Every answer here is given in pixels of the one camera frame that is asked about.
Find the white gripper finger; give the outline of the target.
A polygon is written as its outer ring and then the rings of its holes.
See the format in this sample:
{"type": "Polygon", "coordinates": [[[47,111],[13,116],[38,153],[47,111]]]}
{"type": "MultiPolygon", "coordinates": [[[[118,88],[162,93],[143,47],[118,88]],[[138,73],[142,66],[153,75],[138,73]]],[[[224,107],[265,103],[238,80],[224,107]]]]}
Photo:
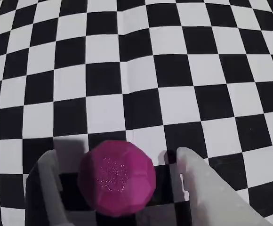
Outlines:
{"type": "Polygon", "coordinates": [[[192,225],[271,225],[192,149],[177,149],[177,166],[189,193],[192,225]]]}
{"type": "Polygon", "coordinates": [[[30,171],[25,186],[26,226],[70,226],[60,191],[56,150],[46,151],[30,171]]]}

